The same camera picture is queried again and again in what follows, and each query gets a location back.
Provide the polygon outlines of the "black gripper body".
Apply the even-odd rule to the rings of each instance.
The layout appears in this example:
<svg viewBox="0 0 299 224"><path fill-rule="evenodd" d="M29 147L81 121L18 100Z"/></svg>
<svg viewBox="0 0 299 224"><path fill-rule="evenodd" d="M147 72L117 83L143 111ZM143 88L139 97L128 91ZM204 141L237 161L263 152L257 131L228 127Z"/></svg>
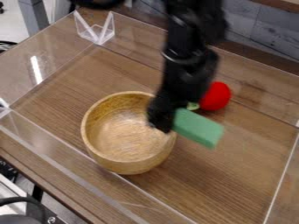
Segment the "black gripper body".
<svg viewBox="0 0 299 224"><path fill-rule="evenodd" d="M168 27L157 108L173 109L204 95L219 64L211 49L225 37L223 0L165 0Z"/></svg>

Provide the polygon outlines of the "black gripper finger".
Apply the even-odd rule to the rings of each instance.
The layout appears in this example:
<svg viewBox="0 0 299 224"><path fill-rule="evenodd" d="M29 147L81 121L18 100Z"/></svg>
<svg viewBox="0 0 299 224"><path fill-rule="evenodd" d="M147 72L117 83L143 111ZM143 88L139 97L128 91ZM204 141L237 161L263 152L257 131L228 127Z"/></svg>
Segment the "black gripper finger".
<svg viewBox="0 0 299 224"><path fill-rule="evenodd" d="M155 97L147 107L149 126L168 134L173 126L175 110L180 102L171 98Z"/></svg>

